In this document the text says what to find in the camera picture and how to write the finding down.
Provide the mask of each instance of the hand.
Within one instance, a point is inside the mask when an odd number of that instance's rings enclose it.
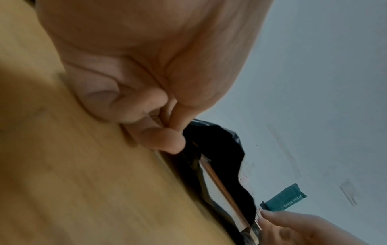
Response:
[[[84,106],[173,154],[234,83],[271,2],[39,0],[36,9]]]
[[[262,245],[368,245],[318,216],[285,211],[261,214]]]

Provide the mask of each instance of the white wall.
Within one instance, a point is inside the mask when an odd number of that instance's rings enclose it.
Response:
[[[256,204],[298,183],[308,198],[291,211],[385,244],[386,0],[275,0],[237,82],[199,118],[241,137],[240,176]],[[355,207],[339,188],[347,178],[361,194]]]

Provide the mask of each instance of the gray wall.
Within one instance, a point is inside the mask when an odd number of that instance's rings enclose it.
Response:
[[[237,82],[199,118],[240,135],[256,204],[296,182],[308,198],[291,211],[387,240],[386,0],[275,0]]]

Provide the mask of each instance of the palm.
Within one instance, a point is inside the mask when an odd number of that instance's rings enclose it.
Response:
[[[37,11],[86,108],[177,153],[235,81],[270,2],[40,0]]]

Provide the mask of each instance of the wooden table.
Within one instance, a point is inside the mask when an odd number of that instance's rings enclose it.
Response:
[[[0,1],[0,244],[233,244],[166,163],[80,106],[22,0]]]

